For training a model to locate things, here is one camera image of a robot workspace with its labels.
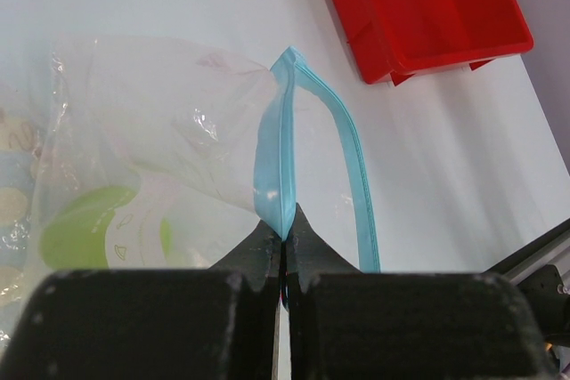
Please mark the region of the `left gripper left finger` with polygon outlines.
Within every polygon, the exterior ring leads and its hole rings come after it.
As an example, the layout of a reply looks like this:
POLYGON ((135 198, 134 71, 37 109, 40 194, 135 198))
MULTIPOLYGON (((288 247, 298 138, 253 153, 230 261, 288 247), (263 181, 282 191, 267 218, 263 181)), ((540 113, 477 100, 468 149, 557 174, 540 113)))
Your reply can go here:
POLYGON ((281 238, 264 222, 208 269, 74 270, 32 293, 4 379, 274 379, 281 238))

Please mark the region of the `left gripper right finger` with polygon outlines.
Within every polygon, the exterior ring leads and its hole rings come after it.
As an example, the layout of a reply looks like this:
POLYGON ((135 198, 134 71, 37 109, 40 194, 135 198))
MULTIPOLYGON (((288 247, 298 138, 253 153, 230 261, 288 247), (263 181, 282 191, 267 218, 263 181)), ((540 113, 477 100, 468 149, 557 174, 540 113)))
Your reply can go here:
POLYGON ((364 273, 297 211, 284 244, 295 379, 552 379, 523 294, 494 273, 364 273))

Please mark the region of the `green toy apple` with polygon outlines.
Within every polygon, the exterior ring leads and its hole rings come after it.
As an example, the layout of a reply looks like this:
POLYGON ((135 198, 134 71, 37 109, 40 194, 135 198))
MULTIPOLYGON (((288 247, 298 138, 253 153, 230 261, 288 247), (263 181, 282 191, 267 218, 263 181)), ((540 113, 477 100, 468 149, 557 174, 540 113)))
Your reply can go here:
POLYGON ((162 268, 172 231, 166 220, 174 192, 146 184, 92 190, 70 203, 44 229, 40 254, 59 269, 162 268))

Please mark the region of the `blue zipper clear bag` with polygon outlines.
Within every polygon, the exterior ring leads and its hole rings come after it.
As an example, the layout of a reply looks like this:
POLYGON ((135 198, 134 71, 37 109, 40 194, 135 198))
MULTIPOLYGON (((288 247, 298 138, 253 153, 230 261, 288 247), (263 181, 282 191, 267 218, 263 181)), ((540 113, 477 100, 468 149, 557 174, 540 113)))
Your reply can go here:
POLYGON ((359 267, 380 269, 362 145, 346 105, 294 48, 266 68, 188 41, 66 37, 53 47, 53 104, 32 206, 31 269, 40 238, 89 191, 146 184, 174 192, 169 267, 208 267, 265 222, 292 228, 295 155, 330 132, 341 181, 324 192, 333 222, 355 229, 359 267))

